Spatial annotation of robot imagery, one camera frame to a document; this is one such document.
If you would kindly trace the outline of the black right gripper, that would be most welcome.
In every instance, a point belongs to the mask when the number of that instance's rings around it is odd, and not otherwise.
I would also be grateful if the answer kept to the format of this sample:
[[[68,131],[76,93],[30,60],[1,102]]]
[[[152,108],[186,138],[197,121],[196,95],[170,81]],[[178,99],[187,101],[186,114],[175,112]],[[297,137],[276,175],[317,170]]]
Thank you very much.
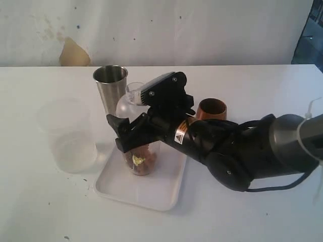
[[[176,137],[180,123],[187,130],[179,142],[188,135],[194,142],[189,128],[189,117],[195,114],[192,110],[194,98],[185,91],[187,77],[183,72],[175,72],[171,77],[152,87],[143,94],[144,103],[149,107],[147,113],[140,114],[134,121],[119,118],[112,114],[106,116],[108,124],[117,134],[117,148],[122,153],[157,141],[165,142],[172,134]]]

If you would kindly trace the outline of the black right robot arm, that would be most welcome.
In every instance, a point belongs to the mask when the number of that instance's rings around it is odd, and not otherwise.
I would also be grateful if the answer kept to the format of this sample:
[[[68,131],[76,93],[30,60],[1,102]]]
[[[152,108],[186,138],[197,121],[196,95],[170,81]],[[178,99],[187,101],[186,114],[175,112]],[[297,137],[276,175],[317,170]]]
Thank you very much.
[[[205,165],[227,188],[253,192],[255,179],[300,174],[277,190],[302,183],[322,165],[322,116],[295,114],[237,124],[228,120],[198,120],[194,99],[185,92],[183,72],[163,74],[133,94],[134,103],[148,106],[134,121],[107,115],[121,152],[161,141]]]

